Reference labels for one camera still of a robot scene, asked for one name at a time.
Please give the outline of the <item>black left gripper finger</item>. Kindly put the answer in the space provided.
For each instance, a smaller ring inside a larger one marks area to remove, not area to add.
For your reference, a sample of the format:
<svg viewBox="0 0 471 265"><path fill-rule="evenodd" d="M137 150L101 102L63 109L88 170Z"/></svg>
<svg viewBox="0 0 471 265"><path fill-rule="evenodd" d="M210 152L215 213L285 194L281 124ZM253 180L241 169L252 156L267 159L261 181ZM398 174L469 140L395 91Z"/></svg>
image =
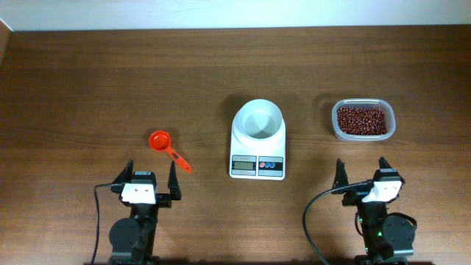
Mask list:
<svg viewBox="0 0 471 265"><path fill-rule="evenodd" d="M171 162L169 170L168 189L170 191L170 197L172 200L182 199L182 192L180 190L180 185L177 180L176 166L174 161Z"/></svg>
<svg viewBox="0 0 471 265"><path fill-rule="evenodd" d="M124 169L118 174L114 179L112 184L122 184L127 183L132 178L133 173L133 159L129 159Z"/></svg>

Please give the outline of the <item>orange measuring scoop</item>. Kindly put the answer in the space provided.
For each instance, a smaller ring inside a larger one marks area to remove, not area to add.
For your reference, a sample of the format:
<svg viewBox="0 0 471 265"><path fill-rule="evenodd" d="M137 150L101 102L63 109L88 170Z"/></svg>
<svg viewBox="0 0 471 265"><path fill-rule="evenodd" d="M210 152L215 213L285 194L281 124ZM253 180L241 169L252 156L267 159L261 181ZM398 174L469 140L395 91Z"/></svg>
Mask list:
<svg viewBox="0 0 471 265"><path fill-rule="evenodd" d="M149 145L154 151L167 153L185 172L193 172L190 164L171 146L171 136L165 130L154 131L149 137Z"/></svg>

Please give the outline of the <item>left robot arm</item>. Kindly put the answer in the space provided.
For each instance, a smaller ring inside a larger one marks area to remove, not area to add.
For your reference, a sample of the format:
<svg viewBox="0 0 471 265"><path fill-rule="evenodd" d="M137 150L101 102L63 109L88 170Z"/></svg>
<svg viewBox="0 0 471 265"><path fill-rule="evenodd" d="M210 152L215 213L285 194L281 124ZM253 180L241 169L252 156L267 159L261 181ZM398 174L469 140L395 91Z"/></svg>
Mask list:
<svg viewBox="0 0 471 265"><path fill-rule="evenodd" d="M155 173L134 171L132 160L111 183L110 190L130 208L130 215L116 221L110 229L112 253L109 264L160 263L160 258L153 255L158 212L182 199L174 162L170 165L167 186L167 194L156 192Z"/></svg>

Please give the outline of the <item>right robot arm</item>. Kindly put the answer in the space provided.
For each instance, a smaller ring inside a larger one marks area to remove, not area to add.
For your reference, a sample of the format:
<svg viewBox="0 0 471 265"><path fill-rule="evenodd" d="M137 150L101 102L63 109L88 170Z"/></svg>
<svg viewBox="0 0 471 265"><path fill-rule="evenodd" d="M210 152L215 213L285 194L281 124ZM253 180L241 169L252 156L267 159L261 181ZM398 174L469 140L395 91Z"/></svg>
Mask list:
<svg viewBox="0 0 471 265"><path fill-rule="evenodd" d="M333 194L343 196L342 205L355 206L355 229L362 236L365 255L357 255L355 264L407 264L414 254L416 219L404 213L389 213L388 205L399 198L405 180L385 158L371 180L360 185L348 182L345 165L336 161Z"/></svg>

